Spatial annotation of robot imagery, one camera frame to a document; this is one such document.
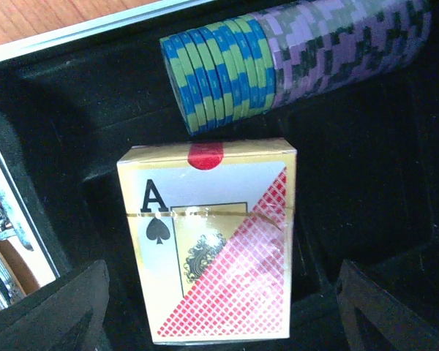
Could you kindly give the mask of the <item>pink playing card deck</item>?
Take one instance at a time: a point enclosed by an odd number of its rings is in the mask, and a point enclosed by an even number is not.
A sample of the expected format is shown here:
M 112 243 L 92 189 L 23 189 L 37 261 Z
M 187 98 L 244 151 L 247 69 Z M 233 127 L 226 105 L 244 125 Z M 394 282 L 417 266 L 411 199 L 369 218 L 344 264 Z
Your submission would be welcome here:
M 135 146 L 117 164 L 155 344 L 290 334 L 296 149 Z

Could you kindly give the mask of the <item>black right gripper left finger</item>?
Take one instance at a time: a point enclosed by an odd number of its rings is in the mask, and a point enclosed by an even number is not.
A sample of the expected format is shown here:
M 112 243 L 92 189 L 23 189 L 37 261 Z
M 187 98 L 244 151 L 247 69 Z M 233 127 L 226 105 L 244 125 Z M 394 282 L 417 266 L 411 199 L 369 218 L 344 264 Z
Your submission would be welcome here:
M 107 265 L 97 260 L 0 311 L 0 350 L 95 350 L 108 288 Z

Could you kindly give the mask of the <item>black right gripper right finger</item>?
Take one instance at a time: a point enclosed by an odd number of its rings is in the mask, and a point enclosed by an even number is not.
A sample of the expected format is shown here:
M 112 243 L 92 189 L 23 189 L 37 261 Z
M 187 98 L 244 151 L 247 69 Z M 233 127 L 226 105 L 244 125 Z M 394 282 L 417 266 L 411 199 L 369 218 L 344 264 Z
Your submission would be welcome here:
M 394 280 L 344 260 L 336 297 L 351 350 L 439 350 L 439 291 L 419 276 Z

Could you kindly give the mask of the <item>aluminium poker case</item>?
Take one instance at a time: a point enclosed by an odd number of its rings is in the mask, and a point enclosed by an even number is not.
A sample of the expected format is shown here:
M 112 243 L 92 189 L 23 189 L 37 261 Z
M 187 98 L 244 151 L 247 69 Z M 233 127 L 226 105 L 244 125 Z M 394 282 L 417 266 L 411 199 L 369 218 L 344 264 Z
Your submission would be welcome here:
M 154 350 L 116 163 L 133 146 L 282 137 L 297 150 L 290 337 L 229 350 L 346 350 L 346 260 L 439 323 L 439 1 L 395 72 L 190 136 L 160 39 L 270 7 L 217 1 L 0 62 L 0 165 L 52 270 L 104 260 L 101 350 Z

